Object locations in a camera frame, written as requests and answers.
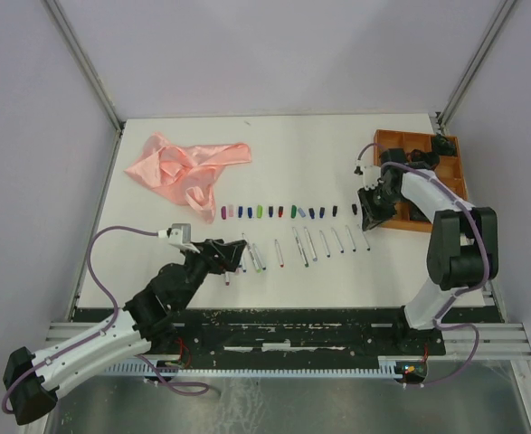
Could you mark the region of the black capped marker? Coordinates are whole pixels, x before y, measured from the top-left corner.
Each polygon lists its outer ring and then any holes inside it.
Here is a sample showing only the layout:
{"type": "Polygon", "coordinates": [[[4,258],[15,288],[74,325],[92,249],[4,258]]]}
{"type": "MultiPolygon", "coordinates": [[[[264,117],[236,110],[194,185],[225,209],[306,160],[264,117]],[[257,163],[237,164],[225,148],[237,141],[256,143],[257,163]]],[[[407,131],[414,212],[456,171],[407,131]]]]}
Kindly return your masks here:
{"type": "Polygon", "coordinates": [[[369,240],[367,239],[367,235],[366,235],[366,233],[364,232],[364,230],[363,230],[361,224],[358,224],[357,226],[358,226],[358,229],[359,229],[359,231],[360,231],[360,233],[361,233],[361,235],[362,235],[362,237],[363,237],[363,239],[364,239],[365,246],[366,246],[366,250],[367,250],[367,251],[371,251],[371,246],[370,246],[369,240]]]}
{"type": "Polygon", "coordinates": [[[356,246],[356,242],[355,242],[355,238],[353,236],[353,233],[351,232],[351,229],[348,225],[345,225],[345,229],[346,229],[346,235],[347,235],[347,238],[349,239],[349,242],[351,244],[351,250],[353,252],[356,252],[357,251],[357,246],[356,246]]]}

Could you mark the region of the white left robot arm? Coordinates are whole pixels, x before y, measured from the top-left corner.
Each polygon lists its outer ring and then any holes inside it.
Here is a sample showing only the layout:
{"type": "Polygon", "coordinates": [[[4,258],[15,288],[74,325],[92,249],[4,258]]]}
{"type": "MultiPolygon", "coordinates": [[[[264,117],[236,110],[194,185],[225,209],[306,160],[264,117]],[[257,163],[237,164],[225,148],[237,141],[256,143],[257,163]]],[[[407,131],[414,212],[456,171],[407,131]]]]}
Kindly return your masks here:
{"type": "Polygon", "coordinates": [[[2,410],[19,426],[50,413],[59,399],[92,376],[126,358],[175,344],[172,315],[186,309],[210,274],[233,273],[245,240],[207,239],[181,247],[181,264],[162,267],[123,307],[84,332],[35,352],[23,346],[8,357],[2,410]]]}

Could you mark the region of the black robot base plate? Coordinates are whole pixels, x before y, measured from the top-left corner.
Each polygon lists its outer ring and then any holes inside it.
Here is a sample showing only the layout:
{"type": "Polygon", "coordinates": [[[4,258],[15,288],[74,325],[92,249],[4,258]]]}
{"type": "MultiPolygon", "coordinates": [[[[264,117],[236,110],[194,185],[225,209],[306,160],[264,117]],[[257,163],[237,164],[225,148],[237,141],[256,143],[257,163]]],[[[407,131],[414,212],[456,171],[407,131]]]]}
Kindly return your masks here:
{"type": "Polygon", "coordinates": [[[368,355],[445,354],[441,331],[401,328],[401,308],[189,309],[172,315],[172,343],[149,354],[311,351],[345,348],[368,355]]]}

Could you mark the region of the lavender capped marker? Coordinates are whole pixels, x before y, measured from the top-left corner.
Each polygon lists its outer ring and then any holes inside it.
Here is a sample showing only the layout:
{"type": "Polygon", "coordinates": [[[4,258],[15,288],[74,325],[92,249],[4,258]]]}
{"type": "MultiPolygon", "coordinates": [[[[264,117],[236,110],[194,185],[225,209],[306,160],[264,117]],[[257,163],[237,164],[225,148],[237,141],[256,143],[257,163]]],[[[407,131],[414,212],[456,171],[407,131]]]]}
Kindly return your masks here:
{"type": "Polygon", "coordinates": [[[306,226],[303,227],[303,231],[305,233],[305,236],[306,236],[306,239],[307,239],[307,243],[308,243],[308,247],[309,247],[309,250],[311,252],[311,258],[314,262],[317,262],[318,261],[318,255],[317,255],[317,251],[316,251],[316,247],[315,247],[315,244],[314,244],[314,241],[311,237],[311,234],[310,234],[310,231],[308,230],[308,228],[306,226]]]}

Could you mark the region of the lime green capped marker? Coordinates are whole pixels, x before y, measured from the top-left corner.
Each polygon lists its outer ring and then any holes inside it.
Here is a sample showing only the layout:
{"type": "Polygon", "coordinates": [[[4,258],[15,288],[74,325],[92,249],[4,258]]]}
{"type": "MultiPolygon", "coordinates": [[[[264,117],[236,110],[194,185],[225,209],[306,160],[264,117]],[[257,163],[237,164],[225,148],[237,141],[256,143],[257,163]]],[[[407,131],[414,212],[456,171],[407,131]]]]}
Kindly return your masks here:
{"type": "Polygon", "coordinates": [[[255,271],[257,273],[261,273],[261,271],[262,271],[261,264],[260,264],[256,254],[255,254],[255,251],[254,251],[254,249],[253,249],[248,237],[246,236],[246,234],[244,232],[242,233],[242,238],[243,238],[243,240],[246,243],[246,250],[248,251],[248,254],[250,256],[250,259],[251,259],[251,262],[253,264],[253,267],[255,268],[255,271]]]}

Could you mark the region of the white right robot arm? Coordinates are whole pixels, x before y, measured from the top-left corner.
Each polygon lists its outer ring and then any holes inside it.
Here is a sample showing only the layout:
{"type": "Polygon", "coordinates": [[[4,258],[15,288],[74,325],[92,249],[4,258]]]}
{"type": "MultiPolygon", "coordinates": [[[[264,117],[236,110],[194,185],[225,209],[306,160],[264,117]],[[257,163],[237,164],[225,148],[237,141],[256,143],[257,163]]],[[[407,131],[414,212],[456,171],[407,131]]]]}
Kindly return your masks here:
{"type": "Polygon", "coordinates": [[[365,165],[365,153],[376,146],[365,146],[356,159],[361,230],[390,221],[399,203],[412,203],[431,224],[428,278],[390,333],[394,349],[410,354],[422,345],[422,330],[439,328],[459,297],[484,288],[498,274],[498,217],[460,198],[431,166],[408,161],[400,148],[383,151],[379,165],[365,165]]]}

